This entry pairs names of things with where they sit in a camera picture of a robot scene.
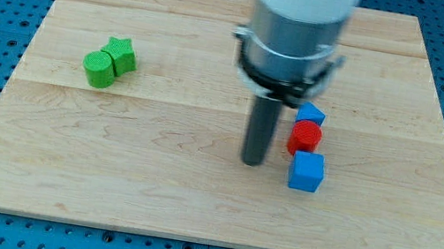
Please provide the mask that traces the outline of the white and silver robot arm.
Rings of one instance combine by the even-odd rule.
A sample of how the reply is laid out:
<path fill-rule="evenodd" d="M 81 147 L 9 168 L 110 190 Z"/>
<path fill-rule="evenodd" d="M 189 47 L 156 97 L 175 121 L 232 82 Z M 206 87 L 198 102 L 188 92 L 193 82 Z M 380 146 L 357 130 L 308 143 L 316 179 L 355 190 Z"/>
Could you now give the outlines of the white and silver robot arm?
<path fill-rule="evenodd" d="M 238 26 L 237 70 L 260 98 L 291 108 L 325 90 L 342 65 L 335 57 L 342 29 L 360 0 L 255 0 Z"/>

